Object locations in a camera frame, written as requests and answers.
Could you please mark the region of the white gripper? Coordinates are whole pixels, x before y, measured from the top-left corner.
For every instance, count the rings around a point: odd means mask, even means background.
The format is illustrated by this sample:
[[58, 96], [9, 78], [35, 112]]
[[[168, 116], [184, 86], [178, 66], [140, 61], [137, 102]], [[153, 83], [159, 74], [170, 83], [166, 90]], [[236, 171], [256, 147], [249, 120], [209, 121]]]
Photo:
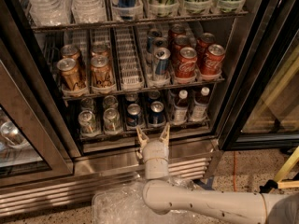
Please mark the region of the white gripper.
[[168, 156], [169, 156], [169, 136], [170, 124], [166, 123], [164, 130], [158, 140], [149, 142], [149, 138], [142, 131], [140, 126], [136, 127], [137, 138], [140, 149], [137, 157], [143, 158], [145, 164], [145, 177], [148, 180], [159, 179], [169, 175]]

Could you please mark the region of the yellow black robot base frame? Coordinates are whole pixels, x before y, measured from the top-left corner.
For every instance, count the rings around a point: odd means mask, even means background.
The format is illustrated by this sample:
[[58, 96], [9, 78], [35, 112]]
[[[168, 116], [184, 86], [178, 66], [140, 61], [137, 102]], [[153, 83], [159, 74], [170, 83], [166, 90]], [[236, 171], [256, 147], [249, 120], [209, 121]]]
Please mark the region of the yellow black robot base frame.
[[263, 186], [260, 186], [261, 193], [270, 193], [273, 189], [293, 189], [299, 188], [299, 176], [293, 179], [286, 179], [287, 174], [299, 162], [299, 147], [284, 162], [273, 179], [269, 179]]

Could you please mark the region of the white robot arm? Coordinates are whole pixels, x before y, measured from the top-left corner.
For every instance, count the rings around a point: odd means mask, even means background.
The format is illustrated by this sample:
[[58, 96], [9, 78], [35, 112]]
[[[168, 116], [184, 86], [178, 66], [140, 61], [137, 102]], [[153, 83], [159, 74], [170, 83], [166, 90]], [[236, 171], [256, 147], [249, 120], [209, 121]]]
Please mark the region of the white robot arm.
[[156, 213], [186, 210], [233, 224], [299, 224], [299, 195], [185, 189], [170, 181], [170, 125], [151, 141], [136, 129], [147, 183], [145, 205]]

